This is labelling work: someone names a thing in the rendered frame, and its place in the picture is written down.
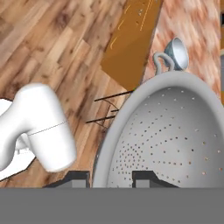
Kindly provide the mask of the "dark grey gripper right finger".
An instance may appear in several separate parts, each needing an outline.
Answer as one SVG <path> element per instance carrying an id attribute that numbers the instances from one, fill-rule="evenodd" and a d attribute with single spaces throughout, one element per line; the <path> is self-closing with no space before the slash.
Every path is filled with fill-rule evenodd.
<path id="1" fill-rule="evenodd" d="M 177 188 L 176 185 L 170 184 L 157 177 L 153 171 L 133 171 L 132 172 L 133 188 Z"/>

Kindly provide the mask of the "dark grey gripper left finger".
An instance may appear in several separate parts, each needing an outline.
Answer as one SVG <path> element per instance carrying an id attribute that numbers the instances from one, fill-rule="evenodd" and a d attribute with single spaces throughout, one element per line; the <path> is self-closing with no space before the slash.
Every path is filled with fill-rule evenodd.
<path id="1" fill-rule="evenodd" d="M 63 179 L 45 185 L 45 188 L 89 188 L 89 171 L 69 171 Z"/>

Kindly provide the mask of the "grey perforated colander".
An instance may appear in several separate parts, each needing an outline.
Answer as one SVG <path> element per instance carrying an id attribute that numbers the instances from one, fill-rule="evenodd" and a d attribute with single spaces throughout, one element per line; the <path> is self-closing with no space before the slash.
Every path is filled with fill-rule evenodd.
<path id="1" fill-rule="evenodd" d="M 194 74 L 165 72 L 134 91 L 108 129 L 94 187 L 130 187 L 153 171 L 181 188 L 224 188 L 224 107 Z"/>

